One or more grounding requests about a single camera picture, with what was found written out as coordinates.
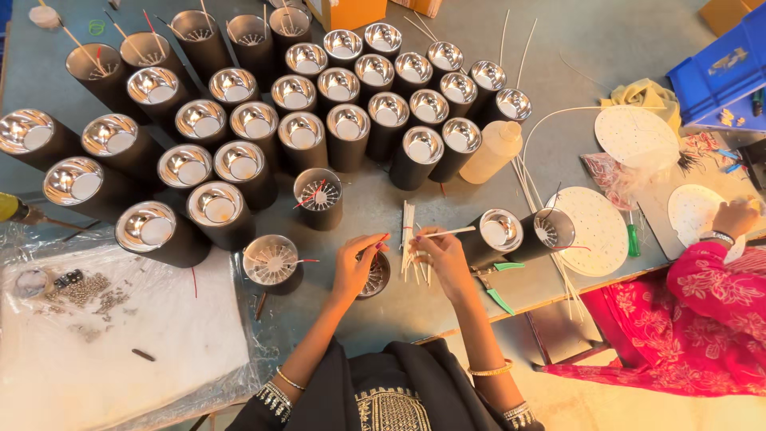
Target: wire cutter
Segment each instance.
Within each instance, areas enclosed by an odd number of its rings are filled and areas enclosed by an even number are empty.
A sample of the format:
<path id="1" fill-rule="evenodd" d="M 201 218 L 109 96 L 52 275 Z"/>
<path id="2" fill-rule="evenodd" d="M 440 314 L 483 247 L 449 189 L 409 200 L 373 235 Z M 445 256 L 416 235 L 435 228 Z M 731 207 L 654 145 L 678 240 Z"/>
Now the wire cutter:
<path id="1" fill-rule="evenodd" d="M 500 294 L 497 293 L 497 291 L 492 287 L 492 285 L 486 279 L 486 276 L 492 274 L 493 272 L 505 271 L 506 269 L 511 269 L 511 268 L 524 268 L 524 264 L 515 263 L 515 262 L 496 263 L 487 269 L 478 269 L 475 266 L 471 266 L 471 269 L 473 270 L 471 272 L 471 275 L 479 278 L 479 281 L 481 281 L 481 284 L 486 289 L 486 293 L 488 293 L 489 296 L 491 296 L 492 299 L 494 299 L 495 302 L 503 310 L 505 310 L 507 313 L 510 313 L 512 316 L 516 316 L 516 312 L 511 307 L 509 307 L 508 304 L 506 304 L 506 302 L 500 297 Z"/>

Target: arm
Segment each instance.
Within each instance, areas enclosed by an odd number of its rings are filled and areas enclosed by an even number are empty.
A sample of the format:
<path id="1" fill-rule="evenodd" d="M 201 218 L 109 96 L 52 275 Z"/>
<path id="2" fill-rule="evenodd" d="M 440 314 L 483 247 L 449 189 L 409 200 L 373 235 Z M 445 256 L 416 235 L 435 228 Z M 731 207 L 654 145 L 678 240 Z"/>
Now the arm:
<path id="1" fill-rule="evenodd" d="M 290 384 L 305 388 L 324 357 L 330 339 L 335 333 L 343 314 L 351 307 L 356 295 L 367 282 L 372 259 L 378 250 L 388 250 L 383 241 L 388 234 L 364 235 L 351 239 L 338 250 L 336 256 L 336 276 L 332 293 L 325 300 L 314 325 L 288 356 L 279 374 L 264 385 L 242 409 L 229 430 L 246 429 L 281 429 L 290 418 L 293 405 L 303 394 L 303 390 Z M 356 255 L 364 250 L 359 262 Z"/>
<path id="2" fill-rule="evenodd" d="M 746 204 L 721 203 L 713 230 L 732 238 L 744 235 L 758 220 L 758 212 Z M 766 278 L 727 271 L 723 260 L 731 245 L 709 239 L 690 246 L 668 271 L 667 286 L 680 301 L 697 314 L 713 317 L 739 329 L 732 312 L 766 316 Z"/>
<path id="3" fill-rule="evenodd" d="M 471 370 L 496 370 L 506 365 L 502 352 L 489 325 L 489 318 L 482 306 L 473 277 L 468 272 L 466 258 L 460 240 L 453 235 L 432 239 L 422 235 L 443 232 L 443 229 L 425 228 L 411 242 L 412 251 L 425 251 L 428 256 L 417 258 L 433 265 L 444 294 L 452 302 L 463 343 L 468 353 Z M 516 387 L 510 373 L 490 377 L 473 377 L 476 390 L 499 412 L 508 412 L 524 403 L 524 397 Z"/>

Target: green screwdriver handle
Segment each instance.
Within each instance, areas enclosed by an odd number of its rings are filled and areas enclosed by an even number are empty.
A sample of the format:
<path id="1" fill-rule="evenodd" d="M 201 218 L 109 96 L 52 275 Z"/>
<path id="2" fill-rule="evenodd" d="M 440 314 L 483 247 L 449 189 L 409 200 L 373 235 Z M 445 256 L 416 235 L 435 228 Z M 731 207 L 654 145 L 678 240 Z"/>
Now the green screwdriver handle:
<path id="1" fill-rule="evenodd" d="M 627 255 L 631 258 L 641 256 L 641 248 L 638 246 L 638 235 L 636 235 L 636 225 L 627 226 Z"/>

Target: gold bangle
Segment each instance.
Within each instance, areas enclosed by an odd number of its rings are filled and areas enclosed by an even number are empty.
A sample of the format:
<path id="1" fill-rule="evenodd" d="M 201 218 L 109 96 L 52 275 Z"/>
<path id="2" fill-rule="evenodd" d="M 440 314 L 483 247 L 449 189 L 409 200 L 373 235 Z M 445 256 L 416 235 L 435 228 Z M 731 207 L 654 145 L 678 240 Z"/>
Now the gold bangle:
<path id="1" fill-rule="evenodd" d="M 496 370 L 488 370 L 488 371 L 474 371 L 474 370 L 471 370 L 471 367 L 468 367 L 468 374 L 472 376 L 489 377 L 489 376 L 496 376 L 502 373 L 507 373 L 511 368 L 513 368 L 513 361 L 510 359 L 506 359 L 506 365 L 502 368 L 498 368 Z"/>
<path id="2" fill-rule="evenodd" d="M 282 377 L 282 379 L 283 379 L 284 381 L 286 381 L 286 382 L 287 382 L 287 383 L 289 383 L 291 386 L 293 386 L 293 387 L 295 387 L 295 388 L 297 388 L 297 389 L 300 389 L 300 390 L 306 390 L 306 388 L 305 388 L 305 387 L 300 387 L 300 386 L 298 386 L 298 385 L 294 384 L 294 383 L 292 382 L 292 380 L 290 380 L 290 379 L 288 379 L 287 377 L 285 377 L 285 375 L 284 375 L 284 374 L 282 374 L 282 371 L 281 371 L 281 369 L 282 369 L 282 366 L 281 366 L 281 365 L 279 365 L 279 366 L 277 367 L 277 374 L 279 374 L 279 375 L 280 375 L 280 377 Z"/>

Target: green rubber band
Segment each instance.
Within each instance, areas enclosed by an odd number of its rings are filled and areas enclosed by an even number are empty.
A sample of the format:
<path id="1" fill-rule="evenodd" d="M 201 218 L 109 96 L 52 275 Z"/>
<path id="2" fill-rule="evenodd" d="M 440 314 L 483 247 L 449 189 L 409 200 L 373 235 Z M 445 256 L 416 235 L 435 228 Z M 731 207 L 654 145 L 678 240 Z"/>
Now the green rubber band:
<path id="1" fill-rule="evenodd" d="M 88 33 L 91 36 L 101 36 L 104 27 L 106 27 L 106 22 L 103 19 L 91 19 L 88 22 Z"/>

